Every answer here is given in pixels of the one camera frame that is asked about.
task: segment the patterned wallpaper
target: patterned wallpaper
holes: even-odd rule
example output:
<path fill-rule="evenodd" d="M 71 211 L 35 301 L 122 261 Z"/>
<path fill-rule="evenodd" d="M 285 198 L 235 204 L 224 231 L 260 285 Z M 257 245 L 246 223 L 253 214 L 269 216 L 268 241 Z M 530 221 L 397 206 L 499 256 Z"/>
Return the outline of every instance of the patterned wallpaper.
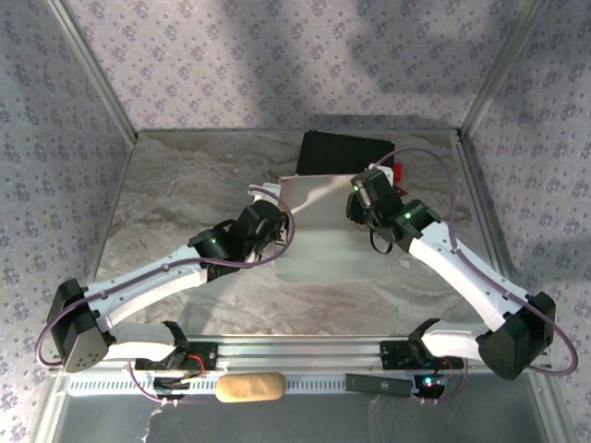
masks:
<path fill-rule="evenodd" d="M 0 441 L 24 441 L 55 288 L 85 281 L 125 139 L 42 0 L 0 2 Z"/>
<path fill-rule="evenodd" d="M 591 442 L 591 4 L 551 2 L 473 136 L 516 279 L 558 302 L 581 364 L 563 380 Z M 564 346 L 553 363 L 568 364 Z"/>
<path fill-rule="evenodd" d="M 137 130 L 457 127 L 521 3 L 69 0 Z"/>

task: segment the marble floor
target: marble floor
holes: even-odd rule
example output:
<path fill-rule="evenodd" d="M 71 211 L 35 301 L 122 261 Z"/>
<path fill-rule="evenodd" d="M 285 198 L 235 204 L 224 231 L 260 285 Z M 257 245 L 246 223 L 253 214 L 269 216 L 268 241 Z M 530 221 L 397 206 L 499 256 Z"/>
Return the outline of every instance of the marble floor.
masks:
<path fill-rule="evenodd" d="M 485 241 L 451 133 L 376 133 L 397 149 L 434 150 L 455 170 L 462 241 L 484 259 Z M 303 133 L 153 132 L 140 134 L 108 234 L 97 281 L 127 273 L 174 251 L 201 230 L 235 218 L 251 203 L 248 185 L 293 175 Z M 397 159 L 400 187 L 446 219 L 449 185 L 421 153 Z M 371 251 L 367 241 L 367 252 Z M 376 271 L 333 274 L 323 281 L 287 278 L 285 266 L 242 270 L 152 305 L 131 321 L 174 320 L 187 336 L 201 334 L 406 335 L 429 317 L 475 321 L 471 306 L 440 276 L 394 248 L 372 256 Z"/>

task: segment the metal frame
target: metal frame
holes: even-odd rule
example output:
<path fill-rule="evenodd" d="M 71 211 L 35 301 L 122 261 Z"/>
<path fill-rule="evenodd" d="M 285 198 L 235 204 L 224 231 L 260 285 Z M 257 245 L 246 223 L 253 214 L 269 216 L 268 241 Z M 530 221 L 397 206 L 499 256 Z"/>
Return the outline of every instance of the metal frame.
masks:
<path fill-rule="evenodd" d="M 474 145 L 470 138 L 464 140 L 464 144 L 456 136 L 452 139 L 458 153 L 459 164 L 467 178 L 468 191 L 475 204 L 476 216 L 485 236 L 490 255 L 490 264 L 503 275 L 507 275 L 511 258 L 502 237 L 499 220 L 489 202 L 492 201 L 488 188 L 480 169 L 480 163 L 476 156 Z M 546 433 L 551 442 L 577 441 L 573 422 L 566 411 L 566 403 L 562 397 L 558 382 L 553 377 L 545 377 L 539 374 L 530 374 L 530 382 L 534 397 L 537 401 L 541 419 Z"/>
<path fill-rule="evenodd" d="M 64 32 L 66 39 L 72 45 L 76 57 L 82 64 L 84 71 L 89 77 L 90 82 L 96 89 L 99 97 L 104 102 L 109 114 L 115 120 L 115 123 L 121 133 L 126 137 L 127 144 L 133 143 L 138 137 L 131 121 L 126 115 L 123 105 L 117 99 L 111 84 L 101 69 L 101 65 L 94 56 L 92 49 L 86 43 L 83 33 L 80 30 L 74 14 L 64 0 L 45 0 L 50 10 L 54 13 L 60 28 Z"/>
<path fill-rule="evenodd" d="M 547 3 L 548 0 L 526 0 L 522 5 L 495 60 L 480 84 L 476 97 L 464 116 L 461 126 L 462 137 L 470 136 L 476 130 Z"/>
<path fill-rule="evenodd" d="M 104 226 L 103 232 L 101 233 L 101 241 L 99 242 L 99 249 L 97 251 L 96 257 L 92 261 L 92 266 L 90 267 L 90 275 L 89 275 L 89 283 L 93 282 L 96 279 L 96 274 L 99 271 L 99 267 L 101 266 L 101 258 L 103 257 L 104 248 L 107 245 L 107 238 L 109 237 L 109 230 L 111 229 L 111 225 L 113 224 L 113 220 L 115 219 L 115 213 L 117 211 L 117 205 L 119 203 L 119 198 L 121 197 L 121 192 L 123 191 L 123 185 L 127 178 L 127 171 L 129 170 L 129 164 L 131 163 L 131 157 L 133 156 L 134 148 L 136 147 L 136 142 L 133 141 L 129 146 L 129 151 L 127 153 L 126 159 L 123 163 L 123 168 L 121 170 L 121 175 L 119 175 L 119 181 L 117 182 L 117 188 L 115 189 L 115 195 L 113 196 L 113 200 L 111 201 L 111 207 L 109 208 L 109 215 L 107 218 L 107 223 Z"/>
<path fill-rule="evenodd" d="M 394 337 L 265 337 L 213 336 L 193 342 L 218 342 L 217 369 L 197 377 L 184 391 L 191 395 L 211 395 L 218 378 L 232 373 L 281 372 L 287 378 L 286 394 L 344 393 L 344 375 L 354 373 L 379 377 L 414 379 L 425 370 L 383 370 L 382 341 L 405 341 Z M 543 356 L 538 365 L 547 365 Z M 125 362 L 104 362 L 71 375 L 64 386 L 68 395 L 137 395 L 138 390 L 125 372 Z M 482 362 L 470 365 L 472 374 L 490 374 Z M 158 377 L 179 377 L 178 371 L 159 371 Z M 136 374 L 141 386 L 149 389 L 155 374 Z"/>
<path fill-rule="evenodd" d="M 152 137 L 154 135 L 166 135 L 166 134 L 178 134 L 178 133 L 195 133 L 195 134 L 232 134 L 232 135 L 241 135 L 241 134 L 287 134 L 287 135 L 303 135 L 308 130 L 324 130 L 330 131 L 333 134 L 343 134 L 346 136 L 360 136 L 360 137 L 367 137 L 370 135 L 379 135 L 379 134 L 388 134 L 388 135 L 413 135 L 413 136 L 428 136 L 430 134 L 442 135 L 445 133 L 455 133 L 456 129 L 452 129 L 449 127 L 445 128 L 433 128 L 433 129 L 343 129 L 343 128 L 324 128 L 324 129 L 268 129 L 268 128 L 238 128 L 238 129 L 227 129 L 227 128 L 210 128 L 210 129 L 191 129 L 186 127 L 179 127 L 173 129 L 141 129 L 139 131 L 139 135 L 143 135 L 145 137 Z"/>
<path fill-rule="evenodd" d="M 33 426 L 30 431 L 30 441 L 33 443 L 53 443 L 55 429 L 59 424 L 59 415 L 66 400 L 67 375 L 62 372 L 53 372 L 46 379 L 39 404 L 43 408 L 37 408 Z"/>

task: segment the sponge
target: sponge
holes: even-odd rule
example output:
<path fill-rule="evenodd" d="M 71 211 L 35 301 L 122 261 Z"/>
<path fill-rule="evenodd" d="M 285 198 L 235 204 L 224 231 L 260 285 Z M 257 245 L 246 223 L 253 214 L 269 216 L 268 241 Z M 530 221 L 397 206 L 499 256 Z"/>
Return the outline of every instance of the sponge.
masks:
<path fill-rule="evenodd" d="M 279 400 L 284 393 L 285 377 L 279 372 L 228 374 L 215 387 L 215 396 L 223 403 Z"/>

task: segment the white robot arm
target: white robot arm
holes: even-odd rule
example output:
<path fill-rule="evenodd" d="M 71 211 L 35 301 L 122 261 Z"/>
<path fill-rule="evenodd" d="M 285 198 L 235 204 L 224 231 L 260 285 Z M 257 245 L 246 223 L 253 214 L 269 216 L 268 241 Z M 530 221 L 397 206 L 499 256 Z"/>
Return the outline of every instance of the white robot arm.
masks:
<path fill-rule="evenodd" d="M 438 357 L 479 359 L 499 376 L 515 379 L 551 344 L 552 328 L 506 297 L 511 293 L 554 318 L 555 305 L 547 295 L 530 296 L 465 245 L 457 242 L 453 246 L 455 239 L 451 239 L 447 224 L 419 200 L 403 204 L 392 189 L 392 178 L 382 170 L 369 169 L 351 183 L 354 192 L 347 202 L 347 217 L 368 225 L 387 242 L 437 271 L 483 319 L 475 325 L 429 319 L 410 334 L 401 359 L 407 359 L 410 352 L 417 369 Z M 174 322 L 138 325 L 123 320 L 168 295 L 251 268 L 270 243 L 284 243 L 285 250 L 290 243 L 286 229 L 293 238 L 293 217 L 287 219 L 277 206 L 259 200 L 237 221 L 220 223 L 174 253 L 123 277 L 88 288 L 80 288 L 77 281 L 63 283 L 48 317 L 60 363 L 68 372 L 84 370 L 103 359 L 147 360 L 157 364 L 151 365 L 152 369 L 187 367 L 191 344 Z M 460 249 L 472 268 L 456 254 Z M 88 303 L 81 303 L 85 297 Z M 64 315 L 73 303 L 79 307 Z M 40 348 L 37 351 L 41 360 Z M 387 358 L 392 362 L 397 356 Z"/>
<path fill-rule="evenodd" d="M 427 320 L 409 336 L 418 361 L 456 356 L 478 359 L 500 377 L 513 380 L 553 340 L 556 306 L 545 293 L 531 296 L 450 237 L 447 223 L 420 200 L 404 204 L 380 169 L 356 175 L 347 202 L 349 220 L 369 226 L 391 245 L 434 269 L 482 317 L 476 325 Z"/>
<path fill-rule="evenodd" d="M 143 325 L 123 320 L 171 294 L 279 257 L 293 239 L 293 215 L 278 208 L 281 200 L 276 186 L 256 190 L 271 198 L 255 198 L 236 221 L 223 221 L 203 231 L 148 266 L 87 288 L 76 280 L 62 283 L 37 343 L 38 360 L 48 366 L 62 365 L 67 372 L 85 370 L 104 359 L 149 360 L 161 369 L 190 363 L 191 344 L 174 322 Z M 277 203 L 270 203 L 274 198 Z M 260 260 L 270 244 L 283 245 L 283 249 Z M 49 331 L 60 362 L 42 359 L 41 345 Z"/>

